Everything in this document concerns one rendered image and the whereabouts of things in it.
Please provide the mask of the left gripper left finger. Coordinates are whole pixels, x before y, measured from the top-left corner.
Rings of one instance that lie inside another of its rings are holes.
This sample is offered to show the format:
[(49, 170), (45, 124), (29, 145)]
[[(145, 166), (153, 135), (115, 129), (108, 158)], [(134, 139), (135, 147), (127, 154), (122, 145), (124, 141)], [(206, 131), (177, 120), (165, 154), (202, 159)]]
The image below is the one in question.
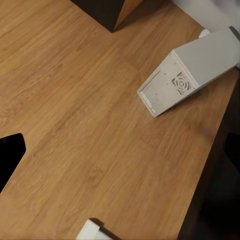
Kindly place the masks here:
[(26, 153), (22, 133), (0, 138), (0, 193)]

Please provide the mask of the desktop computer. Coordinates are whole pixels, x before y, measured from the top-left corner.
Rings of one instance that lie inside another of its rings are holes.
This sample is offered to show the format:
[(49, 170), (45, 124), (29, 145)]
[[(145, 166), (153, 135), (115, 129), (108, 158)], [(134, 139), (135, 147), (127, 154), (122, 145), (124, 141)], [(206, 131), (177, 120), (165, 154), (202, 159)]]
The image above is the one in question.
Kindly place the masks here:
[(153, 118), (240, 64), (232, 25), (175, 48), (137, 90)]

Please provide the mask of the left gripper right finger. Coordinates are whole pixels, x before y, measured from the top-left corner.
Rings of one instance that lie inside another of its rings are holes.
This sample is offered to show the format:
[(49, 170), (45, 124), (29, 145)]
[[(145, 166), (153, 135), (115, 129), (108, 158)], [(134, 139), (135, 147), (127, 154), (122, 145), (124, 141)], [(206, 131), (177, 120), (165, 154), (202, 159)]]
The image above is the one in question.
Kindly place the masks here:
[(229, 133), (227, 135), (224, 151), (240, 173), (240, 135)]

